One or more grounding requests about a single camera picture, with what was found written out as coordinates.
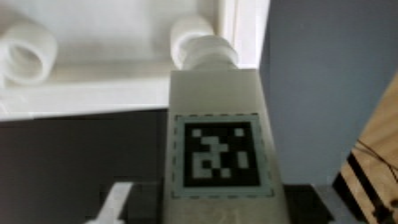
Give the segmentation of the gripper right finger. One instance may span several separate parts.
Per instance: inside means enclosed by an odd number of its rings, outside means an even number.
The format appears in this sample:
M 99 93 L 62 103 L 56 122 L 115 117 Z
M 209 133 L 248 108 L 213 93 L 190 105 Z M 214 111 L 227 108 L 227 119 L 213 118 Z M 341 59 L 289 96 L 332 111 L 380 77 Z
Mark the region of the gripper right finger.
M 358 221 L 330 185 L 284 185 L 291 224 L 367 224 Z

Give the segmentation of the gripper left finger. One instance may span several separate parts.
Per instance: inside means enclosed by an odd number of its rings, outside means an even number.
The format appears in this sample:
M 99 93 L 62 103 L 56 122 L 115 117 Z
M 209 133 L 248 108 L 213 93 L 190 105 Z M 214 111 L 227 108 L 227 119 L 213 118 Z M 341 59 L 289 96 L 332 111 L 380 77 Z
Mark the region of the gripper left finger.
M 133 182 L 113 183 L 97 216 L 85 224 L 124 224 L 120 213 L 133 185 Z

